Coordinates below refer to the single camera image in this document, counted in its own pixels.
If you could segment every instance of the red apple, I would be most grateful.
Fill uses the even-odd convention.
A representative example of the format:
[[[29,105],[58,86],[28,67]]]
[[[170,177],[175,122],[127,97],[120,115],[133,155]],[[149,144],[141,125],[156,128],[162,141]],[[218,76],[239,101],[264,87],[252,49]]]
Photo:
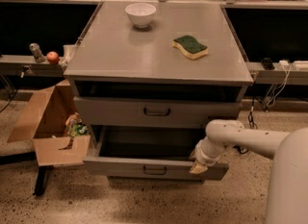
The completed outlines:
[[[58,63],[60,58],[59,58],[59,54],[55,51],[51,51],[48,52],[46,55],[46,59],[50,62],[50,63]]]

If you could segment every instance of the drawer handle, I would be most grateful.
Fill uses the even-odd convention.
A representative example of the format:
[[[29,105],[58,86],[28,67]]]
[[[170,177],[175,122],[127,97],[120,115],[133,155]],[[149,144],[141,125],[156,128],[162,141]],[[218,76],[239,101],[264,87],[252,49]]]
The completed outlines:
[[[163,169],[146,169],[146,166],[144,166],[143,173],[147,175],[166,175],[167,168],[164,167]]]
[[[151,116],[168,116],[171,113],[171,109],[167,109],[165,112],[151,112],[148,111],[147,108],[144,108],[143,113],[145,115],[151,115]]]

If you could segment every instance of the white bowl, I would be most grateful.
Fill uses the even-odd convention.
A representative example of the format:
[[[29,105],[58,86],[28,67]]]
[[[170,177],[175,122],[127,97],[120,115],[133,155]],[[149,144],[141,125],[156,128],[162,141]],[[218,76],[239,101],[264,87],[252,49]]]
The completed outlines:
[[[136,3],[127,6],[125,11],[135,27],[145,28],[152,22],[156,8],[151,4]]]

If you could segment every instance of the box flap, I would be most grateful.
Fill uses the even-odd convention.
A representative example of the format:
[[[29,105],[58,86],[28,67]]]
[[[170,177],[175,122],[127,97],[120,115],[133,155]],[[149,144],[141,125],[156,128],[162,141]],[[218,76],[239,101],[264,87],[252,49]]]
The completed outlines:
[[[15,124],[8,142],[27,141],[35,136],[54,89],[55,87],[49,87],[32,95]]]
[[[71,149],[64,149],[70,137],[33,139],[39,166],[83,164],[90,136],[75,137]]]

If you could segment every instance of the cabinet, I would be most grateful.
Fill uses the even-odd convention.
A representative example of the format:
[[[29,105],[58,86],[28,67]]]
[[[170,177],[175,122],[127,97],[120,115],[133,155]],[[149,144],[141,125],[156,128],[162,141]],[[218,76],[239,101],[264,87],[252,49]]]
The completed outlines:
[[[220,180],[219,163],[190,174],[189,154],[214,118],[236,118],[252,79],[218,4],[153,3],[146,29],[105,2],[64,75],[91,131],[84,163],[107,176]],[[190,34],[209,55],[186,59],[172,41]]]

